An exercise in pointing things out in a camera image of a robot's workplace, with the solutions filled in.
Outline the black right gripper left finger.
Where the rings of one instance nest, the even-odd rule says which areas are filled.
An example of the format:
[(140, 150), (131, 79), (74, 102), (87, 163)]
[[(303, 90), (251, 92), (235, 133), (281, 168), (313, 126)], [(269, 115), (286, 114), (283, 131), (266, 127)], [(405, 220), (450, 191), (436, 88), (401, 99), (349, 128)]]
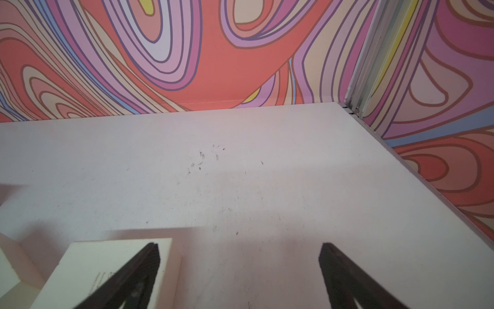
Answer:
[(158, 244), (148, 243), (77, 308), (147, 308), (158, 269)]

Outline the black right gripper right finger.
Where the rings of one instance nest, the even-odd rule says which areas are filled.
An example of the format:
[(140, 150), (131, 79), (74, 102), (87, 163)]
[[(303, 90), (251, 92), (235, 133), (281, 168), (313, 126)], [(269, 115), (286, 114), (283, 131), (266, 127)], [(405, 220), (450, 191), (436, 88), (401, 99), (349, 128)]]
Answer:
[(406, 308), (332, 243), (323, 243), (319, 265), (331, 308)]

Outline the cream drawer jewelry box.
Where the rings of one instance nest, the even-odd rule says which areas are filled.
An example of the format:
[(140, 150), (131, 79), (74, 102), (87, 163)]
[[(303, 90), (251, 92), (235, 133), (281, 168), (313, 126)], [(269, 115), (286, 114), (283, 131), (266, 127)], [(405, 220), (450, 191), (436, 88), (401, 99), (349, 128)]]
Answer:
[(32, 308), (75, 308), (148, 243), (158, 246), (160, 261), (147, 308), (172, 308), (181, 254), (171, 238), (72, 243)]

